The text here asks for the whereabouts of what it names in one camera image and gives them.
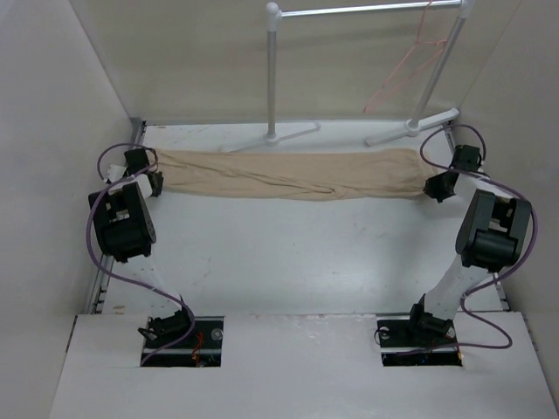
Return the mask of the beige trousers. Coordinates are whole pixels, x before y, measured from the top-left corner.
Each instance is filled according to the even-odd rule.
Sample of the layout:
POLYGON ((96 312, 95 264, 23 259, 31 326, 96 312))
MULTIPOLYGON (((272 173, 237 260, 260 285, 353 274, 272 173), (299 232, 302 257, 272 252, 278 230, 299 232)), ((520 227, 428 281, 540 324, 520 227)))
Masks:
POLYGON ((331 202, 415 198, 436 174, 409 148, 361 153, 233 153, 158 149, 164 186, 196 196, 331 202))

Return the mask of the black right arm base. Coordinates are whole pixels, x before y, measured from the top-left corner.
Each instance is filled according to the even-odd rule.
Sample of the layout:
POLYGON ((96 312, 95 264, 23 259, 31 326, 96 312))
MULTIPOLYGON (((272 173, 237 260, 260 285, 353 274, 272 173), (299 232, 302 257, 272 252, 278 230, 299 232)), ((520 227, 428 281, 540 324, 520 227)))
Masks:
POLYGON ((407 316, 376 320, 376 344, 384 367, 462 367, 451 319, 437 319, 415 304, 407 316))

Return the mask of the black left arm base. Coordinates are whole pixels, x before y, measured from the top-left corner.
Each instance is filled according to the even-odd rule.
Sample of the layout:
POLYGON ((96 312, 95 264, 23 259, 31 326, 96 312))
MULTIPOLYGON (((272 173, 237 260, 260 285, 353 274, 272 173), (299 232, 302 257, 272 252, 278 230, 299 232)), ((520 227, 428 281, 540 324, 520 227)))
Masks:
POLYGON ((138 332, 143 338, 141 367, 220 367, 224 317, 195 317, 184 311, 149 317, 138 332))

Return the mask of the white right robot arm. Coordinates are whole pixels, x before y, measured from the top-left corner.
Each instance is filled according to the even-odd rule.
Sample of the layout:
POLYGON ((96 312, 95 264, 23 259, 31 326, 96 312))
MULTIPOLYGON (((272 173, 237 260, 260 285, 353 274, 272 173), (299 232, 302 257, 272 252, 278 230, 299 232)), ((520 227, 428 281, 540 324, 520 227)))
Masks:
POLYGON ((460 300, 482 281, 513 266, 521 256, 532 204, 480 179, 482 153, 457 146, 450 168, 429 178, 424 193, 442 203, 460 192, 472 200, 459 227, 456 257, 440 281, 411 308, 405 335, 425 345, 451 327, 460 300))

